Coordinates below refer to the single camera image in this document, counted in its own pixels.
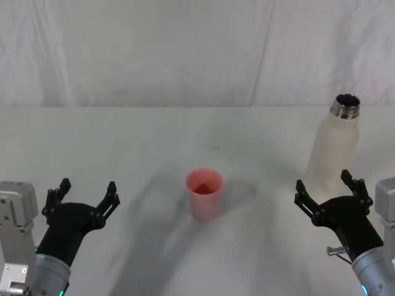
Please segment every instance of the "bottle neck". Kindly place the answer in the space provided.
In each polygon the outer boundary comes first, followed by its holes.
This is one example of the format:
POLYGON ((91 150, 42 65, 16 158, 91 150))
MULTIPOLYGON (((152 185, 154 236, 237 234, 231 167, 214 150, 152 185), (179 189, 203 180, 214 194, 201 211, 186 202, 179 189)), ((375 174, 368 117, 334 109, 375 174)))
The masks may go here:
POLYGON ((333 102, 330 112, 342 119, 354 119, 359 116, 360 100, 352 94, 340 94, 333 102))

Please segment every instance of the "tabletop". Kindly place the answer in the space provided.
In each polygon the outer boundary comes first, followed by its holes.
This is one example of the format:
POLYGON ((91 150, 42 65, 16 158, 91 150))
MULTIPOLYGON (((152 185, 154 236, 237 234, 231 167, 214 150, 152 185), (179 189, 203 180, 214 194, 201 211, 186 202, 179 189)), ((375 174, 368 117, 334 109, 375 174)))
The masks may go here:
MULTIPOLYGON (((39 209, 68 177, 64 202, 97 205, 109 181, 121 204, 89 233, 69 296, 360 296, 351 267, 327 257, 339 242, 293 203, 327 107, 0 109, 0 179, 27 181, 39 209), (189 214, 185 177, 225 177, 223 211, 189 214)), ((362 106, 349 168, 374 197, 395 176, 395 106, 362 106)), ((380 235, 380 217, 369 215, 380 235)), ((36 244, 47 229, 35 218, 36 244)))

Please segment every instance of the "pink cup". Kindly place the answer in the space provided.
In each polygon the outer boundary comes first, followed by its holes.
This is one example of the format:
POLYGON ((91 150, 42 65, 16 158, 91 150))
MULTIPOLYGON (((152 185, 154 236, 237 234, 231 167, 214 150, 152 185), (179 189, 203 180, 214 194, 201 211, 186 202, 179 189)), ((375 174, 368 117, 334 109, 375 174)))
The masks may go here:
POLYGON ((219 216, 222 176, 210 168, 198 168, 186 178, 189 202, 193 217, 199 222, 208 222, 219 216))

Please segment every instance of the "white wall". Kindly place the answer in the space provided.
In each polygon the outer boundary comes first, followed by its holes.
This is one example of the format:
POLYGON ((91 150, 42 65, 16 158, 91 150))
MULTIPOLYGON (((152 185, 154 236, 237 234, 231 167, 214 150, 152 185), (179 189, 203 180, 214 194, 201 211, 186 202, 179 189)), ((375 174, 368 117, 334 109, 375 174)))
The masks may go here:
POLYGON ((392 0, 2 0, 0 105, 395 103, 392 0))

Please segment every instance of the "water bottle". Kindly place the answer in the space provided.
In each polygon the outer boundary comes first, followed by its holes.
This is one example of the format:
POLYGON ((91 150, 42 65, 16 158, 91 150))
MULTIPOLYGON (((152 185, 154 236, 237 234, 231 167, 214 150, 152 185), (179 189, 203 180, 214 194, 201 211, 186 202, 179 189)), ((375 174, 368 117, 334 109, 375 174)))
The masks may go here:
POLYGON ((306 173, 306 189, 318 204, 338 196, 341 171, 348 169, 359 138, 360 100, 336 97, 318 127, 306 173))

